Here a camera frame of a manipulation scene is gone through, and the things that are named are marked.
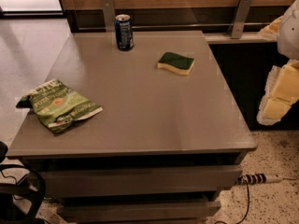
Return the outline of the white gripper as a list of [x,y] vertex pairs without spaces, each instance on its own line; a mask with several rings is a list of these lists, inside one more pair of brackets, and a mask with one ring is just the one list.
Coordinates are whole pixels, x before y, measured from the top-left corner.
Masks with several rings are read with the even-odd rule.
[[[299,0],[295,0],[283,16],[273,20],[258,33],[264,40],[277,41],[278,52],[299,60]],[[282,67],[273,66],[264,87],[257,121],[274,125],[299,100],[299,61],[288,61]]]

